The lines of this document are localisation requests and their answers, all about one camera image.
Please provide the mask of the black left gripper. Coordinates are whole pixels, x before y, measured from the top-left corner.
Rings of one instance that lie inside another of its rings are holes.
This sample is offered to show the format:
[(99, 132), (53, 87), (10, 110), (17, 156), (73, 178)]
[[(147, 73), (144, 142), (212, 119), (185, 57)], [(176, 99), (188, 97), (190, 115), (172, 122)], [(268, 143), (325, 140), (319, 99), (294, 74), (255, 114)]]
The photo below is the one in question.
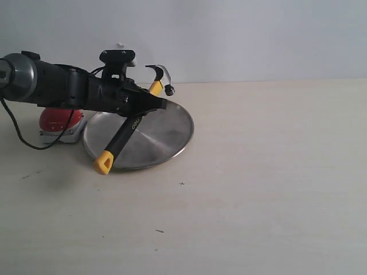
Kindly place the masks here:
[(167, 108), (166, 99), (154, 96), (146, 89), (133, 88), (135, 81), (131, 78), (102, 80), (91, 74), (84, 78), (85, 110), (135, 116)]

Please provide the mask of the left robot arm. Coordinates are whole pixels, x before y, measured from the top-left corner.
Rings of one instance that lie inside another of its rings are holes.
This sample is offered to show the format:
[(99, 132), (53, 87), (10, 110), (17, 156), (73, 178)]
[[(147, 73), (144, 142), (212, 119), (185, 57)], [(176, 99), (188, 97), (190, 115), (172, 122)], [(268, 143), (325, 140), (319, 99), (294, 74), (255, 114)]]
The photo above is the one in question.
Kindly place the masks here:
[(133, 50), (105, 50), (101, 77), (84, 69), (41, 61), (33, 52), (1, 58), (1, 96), (9, 101), (45, 108), (83, 109), (129, 117), (166, 109), (167, 100), (154, 96), (126, 77)]

